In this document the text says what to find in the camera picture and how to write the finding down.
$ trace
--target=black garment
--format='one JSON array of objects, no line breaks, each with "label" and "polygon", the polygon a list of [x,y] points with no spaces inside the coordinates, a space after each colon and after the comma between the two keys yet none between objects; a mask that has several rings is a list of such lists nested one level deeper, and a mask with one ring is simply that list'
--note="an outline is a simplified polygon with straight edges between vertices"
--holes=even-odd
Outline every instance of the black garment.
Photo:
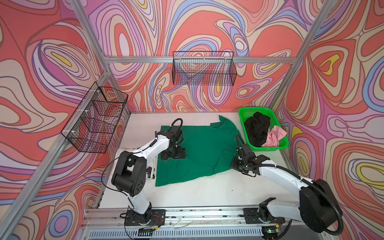
[{"label": "black garment", "polygon": [[255,112],[253,117],[248,118],[245,123],[249,142],[255,147],[261,147],[268,136],[268,128],[271,118],[259,112]]}]

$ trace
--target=aluminum frame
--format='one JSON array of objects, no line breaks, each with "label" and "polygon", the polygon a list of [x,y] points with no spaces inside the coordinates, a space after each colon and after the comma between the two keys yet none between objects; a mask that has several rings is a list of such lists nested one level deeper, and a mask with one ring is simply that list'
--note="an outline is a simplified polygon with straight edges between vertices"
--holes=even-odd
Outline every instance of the aluminum frame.
[{"label": "aluminum frame", "polygon": [[[108,57],[108,56],[105,56],[105,54],[103,53],[98,43],[96,35],[91,27],[89,18],[85,12],[84,7],[81,5],[79,0],[70,0],[70,2],[79,19],[80,24],[84,28],[86,39],[89,41],[91,47],[94,49],[100,64],[104,68],[104,73],[98,80],[99,86],[104,86],[106,81],[108,80],[108,77],[110,77],[111,86],[114,88],[119,88],[119,85],[115,77],[113,76],[113,74],[111,74],[109,63],[171,63],[172,62],[170,61],[172,57]],[[282,80],[281,85],[276,91],[276,94],[274,95],[272,101],[270,102],[269,104],[270,107],[273,108],[275,105],[277,105],[277,100],[279,100],[283,95],[285,87],[291,81],[291,78],[294,76],[295,71],[297,70],[297,68],[299,67],[299,65],[303,60],[302,58],[304,57],[311,42],[315,38],[316,33],[320,29],[321,25],[323,24],[324,20],[326,19],[329,11],[331,10],[335,2],[336,0],[325,0],[295,57],[259,57],[259,58],[258,57],[234,57],[235,63],[289,63],[289,64],[292,64],[291,67],[288,69],[284,79]],[[19,193],[18,197],[15,199],[11,207],[3,216],[0,222],[0,239],[7,239],[13,233],[19,221],[24,216],[25,211],[28,209],[32,200],[34,199],[39,189],[41,188],[42,184],[44,183],[45,179],[53,169],[53,166],[56,164],[57,160],[60,158],[67,144],[68,144],[68,141],[62,135],[60,135],[56,140],[56,142],[54,143],[54,145],[52,146],[52,148],[50,149],[50,151],[48,152],[48,154],[46,155],[46,157],[43,159],[41,164],[37,167],[36,171],[33,173],[31,178],[28,180],[27,184],[23,187],[23,189],[21,190],[21,192]],[[102,210],[100,209],[92,209],[87,212],[86,217],[89,216],[89,214],[91,214],[93,211],[96,211],[100,214],[103,213]],[[101,219],[102,221],[105,221],[102,215],[100,215],[100,217],[94,218],[94,220],[97,220],[97,219]]]}]

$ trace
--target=white table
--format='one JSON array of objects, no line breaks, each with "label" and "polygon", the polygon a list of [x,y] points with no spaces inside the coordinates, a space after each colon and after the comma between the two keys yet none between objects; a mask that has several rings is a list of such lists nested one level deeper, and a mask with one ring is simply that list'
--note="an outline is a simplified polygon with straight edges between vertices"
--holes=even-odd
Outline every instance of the white table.
[{"label": "white table", "polygon": [[[219,115],[231,120],[245,140],[240,118],[234,112],[137,113],[131,115],[120,147],[128,149],[143,146],[154,137],[155,131],[160,131],[162,125],[170,125],[176,118],[182,118],[185,126],[208,126],[212,122],[218,122]],[[286,167],[280,151],[256,152],[256,156],[260,154]],[[115,189],[110,178],[111,176],[107,186]],[[155,180],[151,179],[146,181],[143,191],[153,207],[255,205],[269,197],[297,200],[292,193],[270,179],[245,176],[233,169],[161,187],[155,187]],[[99,208],[126,208],[128,205],[129,201],[123,194],[106,189]]]}]

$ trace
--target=clothing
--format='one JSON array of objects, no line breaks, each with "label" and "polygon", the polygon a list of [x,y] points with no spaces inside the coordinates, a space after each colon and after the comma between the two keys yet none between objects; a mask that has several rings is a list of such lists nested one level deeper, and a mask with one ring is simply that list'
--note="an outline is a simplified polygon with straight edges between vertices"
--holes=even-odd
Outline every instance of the clothing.
[{"label": "clothing", "polygon": [[262,147],[278,147],[279,140],[283,139],[286,135],[287,132],[284,131],[284,129],[275,125],[272,129],[268,130],[266,142],[262,145]]},{"label": "clothing", "polygon": [[253,117],[248,118],[245,123],[245,130],[249,142],[255,147],[261,147],[267,138],[268,129],[271,125],[271,118],[259,112],[255,112]]},{"label": "clothing", "polygon": [[[227,118],[219,116],[220,122],[210,126],[182,126],[181,143],[185,147],[185,159],[157,161],[156,187],[185,182],[198,177],[210,176],[231,168],[236,156],[236,126]],[[161,126],[167,131],[169,126]]]}]

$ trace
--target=robotic arm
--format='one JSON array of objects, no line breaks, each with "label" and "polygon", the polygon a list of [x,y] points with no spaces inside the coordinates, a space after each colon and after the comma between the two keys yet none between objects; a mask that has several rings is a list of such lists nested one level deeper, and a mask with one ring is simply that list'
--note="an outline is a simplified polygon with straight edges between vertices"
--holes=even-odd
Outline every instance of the robotic arm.
[{"label": "robotic arm", "polygon": [[[236,136],[238,157],[234,157],[231,167],[242,174],[256,177],[267,177],[289,190],[299,201],[282,201],[274,197],[268,198],[259,206],[258,217],[268,222],[276,217],[289,218],[304,222],[315,232],[326,231],[332,235],[343,232],[343,213],[328,183],[322,179],[316,181],[297,175],[281,167],[264,155],[255,156],[248,144],[244,144],[241,136]],[[339,223],[336,231],[327,228],[335,221]]]},{"label": "robotic arm", "polygon": [[[174,126],[177,121],[180,121],[180,126]],[[169,126],[168,131],[155,132],[155,138],[135,152],[124,151],[120,154],[112,175],[112,184],[119,191],[129,194],[128,199],[139,222],[147,223],[151,217],[152,205],[142,192],[146,181],[147,164],[158,154],[161,154],[162,160],[167,160],[169,157],[185,158],[185,148],[179,146],[183,140],[181,138],[179,141],[182,125],[183,120],[178,118]]]}]

